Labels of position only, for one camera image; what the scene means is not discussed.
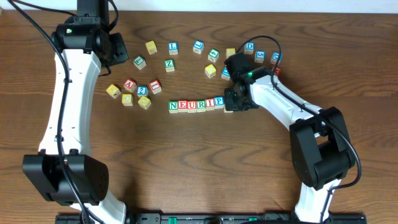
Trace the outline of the yellow S block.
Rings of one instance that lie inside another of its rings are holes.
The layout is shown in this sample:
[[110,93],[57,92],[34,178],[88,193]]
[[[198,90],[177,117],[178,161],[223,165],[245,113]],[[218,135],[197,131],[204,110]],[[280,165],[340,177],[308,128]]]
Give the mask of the yellow S block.
[[234,111],[227,110],[226,108],[223,109],[224,113],[233,113]]

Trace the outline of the blue P block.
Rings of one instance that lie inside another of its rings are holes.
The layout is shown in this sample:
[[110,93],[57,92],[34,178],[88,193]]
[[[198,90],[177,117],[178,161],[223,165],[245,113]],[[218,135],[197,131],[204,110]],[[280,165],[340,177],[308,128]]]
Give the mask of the blue P block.
[[216,96],[214,97],[215,109],[223,109],[225,106],[224,97]]

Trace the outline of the green R block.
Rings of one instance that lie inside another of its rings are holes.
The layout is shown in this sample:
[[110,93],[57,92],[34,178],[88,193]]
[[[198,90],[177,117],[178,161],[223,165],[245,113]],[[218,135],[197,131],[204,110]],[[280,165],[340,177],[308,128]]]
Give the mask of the green R block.
[[205,112],[206,111],[206,103],[205,100],[198,100],[197,101],[197,113]]

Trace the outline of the red U block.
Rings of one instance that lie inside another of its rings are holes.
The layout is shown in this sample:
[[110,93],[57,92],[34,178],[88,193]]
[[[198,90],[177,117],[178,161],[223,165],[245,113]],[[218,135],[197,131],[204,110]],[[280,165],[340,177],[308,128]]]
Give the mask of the red U block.
[[197,102],[196,101],[187,101],[187,112],[188,113],[196,113],[197,112]]

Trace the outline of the red E block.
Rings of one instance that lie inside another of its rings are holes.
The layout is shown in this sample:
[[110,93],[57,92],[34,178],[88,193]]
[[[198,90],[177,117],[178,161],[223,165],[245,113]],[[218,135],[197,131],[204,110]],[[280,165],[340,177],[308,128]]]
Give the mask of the red E block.
[[178,100],[178,112],[179,113],[187,112],[187,100]]

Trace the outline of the green N block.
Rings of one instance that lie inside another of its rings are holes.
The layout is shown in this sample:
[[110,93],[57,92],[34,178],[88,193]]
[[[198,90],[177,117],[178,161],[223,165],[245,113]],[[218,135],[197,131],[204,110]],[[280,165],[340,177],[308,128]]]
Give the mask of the green N block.
[[169,102],[169,113],[178,113],[178,101]]

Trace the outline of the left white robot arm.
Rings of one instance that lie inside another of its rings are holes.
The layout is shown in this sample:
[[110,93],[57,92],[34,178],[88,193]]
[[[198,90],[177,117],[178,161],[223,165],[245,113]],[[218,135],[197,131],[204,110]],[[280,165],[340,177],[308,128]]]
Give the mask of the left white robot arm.
[[132,223],[126,204],[108,189],[107,166],[91,157],[97,78],[103,67],[128,59],[121,34],[110,30],[109,20],[100,16],[76,16],[57,26],[50,118],[38,153],[24,156],[22,170],[46,201],[87,213],[95,223]]

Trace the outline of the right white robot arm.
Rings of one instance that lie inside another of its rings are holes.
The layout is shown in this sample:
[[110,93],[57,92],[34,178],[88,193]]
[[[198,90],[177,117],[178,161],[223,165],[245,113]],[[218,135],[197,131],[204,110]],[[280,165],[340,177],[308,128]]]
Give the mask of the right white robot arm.
[[341,184],[348,170],[361,167],[345,120],[335,107],[322,109],[286,88],[266,67],[226,67],[234,87],[225,90],[228,111],[264,108],[290,133],[292,163],[302,186],[292,218],[301,223],[365,223],[361,215],[332,215],[336,190],[352,187],[361,178]]

